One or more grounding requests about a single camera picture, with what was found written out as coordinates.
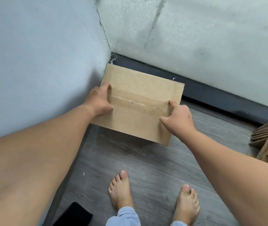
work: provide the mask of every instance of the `bare foot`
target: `bare foot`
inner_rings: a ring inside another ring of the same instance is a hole
[[[188,226],[191,226],[196,220],[199,211],[200,205],[196,191],[187,184],[183,185],[177,198],[172,222],[182,221]]]
[[[130,206],[134,208],[129,176],[126,171],[121,171],[112,179],[108,188],[112,205],[119,211],[122,207]]]

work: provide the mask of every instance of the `forearm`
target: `forearm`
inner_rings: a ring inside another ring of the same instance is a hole
[[[268,225],[268,164],[194,130],[180,135],[224,203],[243,225]]]
[[[0,138],[0,209],[4,214],[0,224],[10,225],[7,219],[16,218],[19,221],[12,225],[29,225],[39,218],[64,179],[93,117],[85,106],[79,106]],[[16,211],[12,211],[12,202]]]

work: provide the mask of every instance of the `gray wall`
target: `gray wall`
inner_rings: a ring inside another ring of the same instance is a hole
[[[110,48],[94,0],[0,0],[0,136],[79,105]]]
[[[268,106],[268,0],[96,0],[113,52]]]

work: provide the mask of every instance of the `hand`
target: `hand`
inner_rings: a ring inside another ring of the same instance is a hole
[[[195,131],[189,108],[186,105],[179,105],[173,100],[169,100],[169,104],[174,110],[172,114],[169,117],[160,117],[160,121],[166,129],[179,139],[186,133]]]
[[[81,106],[91,112],[94,117],[104,115],[113,110],[113,106],[107,101],[107,90],[110,88],[109,83],[103,83],[101,87],[94,87]]]

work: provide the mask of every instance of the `gray wooden floor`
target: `gray wooden floor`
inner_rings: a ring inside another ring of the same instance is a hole
[[[250,130],[196,110],[191,112],[199,131],[238,152],[251,152]],[[129,173],[141,225],[167,226],[184,183],[196,189],[200,200],[196,226],[238,225],[178,138],[172,136],[167,147],[98,126],[92,126],[88,134],[53,222],[76,201],[93,213],[91,226],[105,225],[116,215],[107,188],[121,170]]]

